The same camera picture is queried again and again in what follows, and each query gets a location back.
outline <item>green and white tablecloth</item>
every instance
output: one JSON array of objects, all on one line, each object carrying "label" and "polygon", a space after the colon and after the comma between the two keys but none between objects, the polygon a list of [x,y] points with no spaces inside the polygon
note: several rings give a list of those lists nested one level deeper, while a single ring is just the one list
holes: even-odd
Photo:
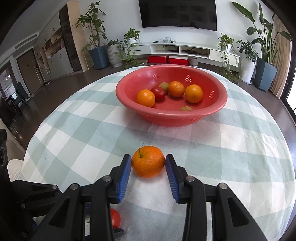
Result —
[{"label": "green and white tablecloth", "polygon": [[[227,183],[267,239],[278,240],[295,202],[295,174],[286,141],[268,111],[237,85],[205,70],[227,89],[226,106],[189,126],[156,126],[116,98],[117,83],[136,69],[89,84],[53,111],[29,143],[21,179],[57,184],[65,191],[72,183],[94,183],[118,166],[125,153],[153,145],[164,155],[172,153],[179,166],[203,183]],[[120,240],[182,238],[186,206],[172,198],[165,170],[150,180],[132,171],[116,209],[126,231]]]}]

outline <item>white tv cabinet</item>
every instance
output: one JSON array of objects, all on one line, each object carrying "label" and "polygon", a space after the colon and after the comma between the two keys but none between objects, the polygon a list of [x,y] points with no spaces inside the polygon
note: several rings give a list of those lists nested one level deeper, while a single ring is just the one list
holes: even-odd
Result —
[{"label": "white tv cabinet", "polygon": [[[135,43],[137,46],[132,47],[133,55],[135,57],[140,57],[139,55],[178,55],[178,56],[188,56],[198,58],[198,61],[201,63],[212,64],[221,66],[223,63],[223,58],[217,47],[193,44],[193,43],[184,43],[184,42],[175,42],[175,43],[153,43],[153,42],[144,42],[144,43]],[[186,50],[192,49],[197,52],[197,54],[187,54]],[[229,52],[229,64],[233,67],[238,67],[240,56]]]}]

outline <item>beige curtain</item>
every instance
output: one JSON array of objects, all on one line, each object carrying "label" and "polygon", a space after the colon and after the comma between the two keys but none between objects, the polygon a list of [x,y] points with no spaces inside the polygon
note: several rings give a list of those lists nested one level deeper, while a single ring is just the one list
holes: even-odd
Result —
[{"label": "beige curtain", "polygon": [[[288,33],[286,27],[276,15],[274,16],[274,29],[279,32],[286,31]],[[276,55],[274,66],[278,70],[273,82],[271,83],[270,90],[277,98],[280,98],[289,73],[292,43],[278,34],[276,37],[276,49],[278,49],[278,53]]]}]

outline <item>red plastic colander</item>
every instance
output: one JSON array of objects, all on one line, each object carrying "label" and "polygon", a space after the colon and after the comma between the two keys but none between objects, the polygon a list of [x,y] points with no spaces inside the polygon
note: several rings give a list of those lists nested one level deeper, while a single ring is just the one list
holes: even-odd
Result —
[{"label": "red plastic colander", "polygon": [[[140,90],[151,89],[162,82],[181,82],[186,88],[199,85],[203,98],[197,104],[189,103],[185,96],[174,98],[169,94],[163,101],[155,102],[150,108],[136,103]],[[138,112],[148,121],[160,126],[186,126],[221,110],[227,101],[223,84],[209,73],[182,65],[153,65],[138,69],[123,77],[116,86],[116,96],[129,109]],[[184,106],[193,110],[181,111]]]}]

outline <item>green fruit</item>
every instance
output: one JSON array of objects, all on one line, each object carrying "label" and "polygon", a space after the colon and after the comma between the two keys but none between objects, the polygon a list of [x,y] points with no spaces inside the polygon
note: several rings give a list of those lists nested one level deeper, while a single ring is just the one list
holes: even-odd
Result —
[{"label": "green fruit", "polygon": [[165,93],[168,93],[168,83],[167,82],[162,82],[159,87],[163,88],[163,90],[165,91]]},{"label": "green fruit", "polygon": [[184,106],[180,110],[187,111],[187,110],[193,110],[193,109],[189,106]]}]

